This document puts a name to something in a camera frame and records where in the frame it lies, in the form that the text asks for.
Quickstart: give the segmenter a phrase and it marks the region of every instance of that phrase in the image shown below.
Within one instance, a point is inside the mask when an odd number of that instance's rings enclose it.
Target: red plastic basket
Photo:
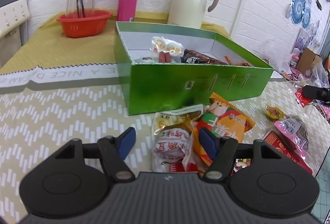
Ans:
[[[62,24],[66,36],[82,38],[103,32],[108,18],[112,17],[113,14],[106,10],[87,10],[85,15],[85,18],[77,18],[76,13],[70,13],[59,16],[57,21]]]

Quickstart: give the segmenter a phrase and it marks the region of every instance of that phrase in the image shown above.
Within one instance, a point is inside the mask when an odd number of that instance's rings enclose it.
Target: white thermos jug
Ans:
[[[206,9],[207,0],[172,0],[167,24],[200,29]],[[214,0],[207,9],[211,12],[218,4]]]

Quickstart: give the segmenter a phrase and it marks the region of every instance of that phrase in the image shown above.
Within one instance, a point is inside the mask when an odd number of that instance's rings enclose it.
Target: decorative fan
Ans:
[[[314,30],[313,30],[314,36],[316,35],[319,26],[320,26],[320,19],[317,19]]]
[[[306,0],[292,0],[291,7],[292,7],[292,11],[291,11],[292,22],[294,24],[301,23],[305,14]]]
[[[305,8],[304,18],[301,22],[301,25],[304,29],[306,29],[311,21],[311,9],[309,7]]]
[[[306,0],[306,7],[311,8],[311,0]]]
[[[314,23],[312,23],[310,25],[309,30],[308,30],[309,35],[313,35],[313,32],[314,32]]]

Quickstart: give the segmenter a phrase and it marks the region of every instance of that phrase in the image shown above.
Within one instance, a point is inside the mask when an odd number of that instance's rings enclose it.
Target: barcode label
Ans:
[[[290,133],[291,135],[297,133],[297,131],[301,127],[301,124],[293,118],[284,120],[282,123],[285,129],[287,130],[287,132]]]
[[[292,127],[290,127],[290,126],[288,125],[287,122],[283,122],[283,125],[284,125],[285,129],[286,129],[290,134],[293,134],[293,133],[294,133],[294,129],[293,129]]]

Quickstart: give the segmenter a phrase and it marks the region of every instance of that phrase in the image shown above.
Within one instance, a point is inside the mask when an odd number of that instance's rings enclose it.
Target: open cardboard box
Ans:
[[[263,60],[211,31],[167,24],[116,22],[115,58],[129,114],[178,109],[209,104],[216,92],[227,100],[259,96],[273,68]],[[136,63],[151,55],[151,40],[164,37],[210,57],[226,62],[247,62],[251,67],[188,64]]]

